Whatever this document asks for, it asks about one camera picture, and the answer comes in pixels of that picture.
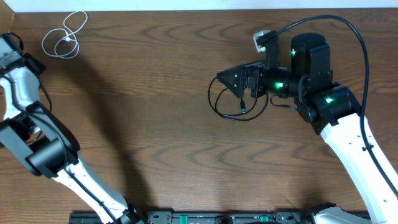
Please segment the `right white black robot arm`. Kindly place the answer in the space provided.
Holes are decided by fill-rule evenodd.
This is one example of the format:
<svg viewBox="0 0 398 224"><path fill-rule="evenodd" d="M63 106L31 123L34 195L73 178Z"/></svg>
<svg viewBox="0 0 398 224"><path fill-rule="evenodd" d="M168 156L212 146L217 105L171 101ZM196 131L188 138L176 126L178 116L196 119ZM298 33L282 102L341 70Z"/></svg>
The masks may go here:
<svg viewBox="0 0 398 224"><path fill-rule="evenodd" d="M254 36L264 60L219 72L216 78L236 97L274 93L293 98L294 110L311 124L345 167L368 210L371 223L397 222L397 172L375 140L364 105L333 81L330 47L324 36L305 33L291 41L291 66L279 66L279 43L267 30Z"/></svg>

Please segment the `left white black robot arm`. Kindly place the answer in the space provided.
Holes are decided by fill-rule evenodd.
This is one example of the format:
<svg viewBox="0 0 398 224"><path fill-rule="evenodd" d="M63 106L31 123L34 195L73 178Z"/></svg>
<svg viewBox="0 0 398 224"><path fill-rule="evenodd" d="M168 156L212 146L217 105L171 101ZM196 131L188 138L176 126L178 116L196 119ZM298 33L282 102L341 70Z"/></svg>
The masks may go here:
<svg viewBox="0 0 398 224"><path fill-rule="evenodd" d="M1 34L1 87L6 109L1 144L33 175L75 192L102 223L146 223L148 218L107 186L83 160L70 130L40 101L45 66L24 52L15 33Z"/></svg>

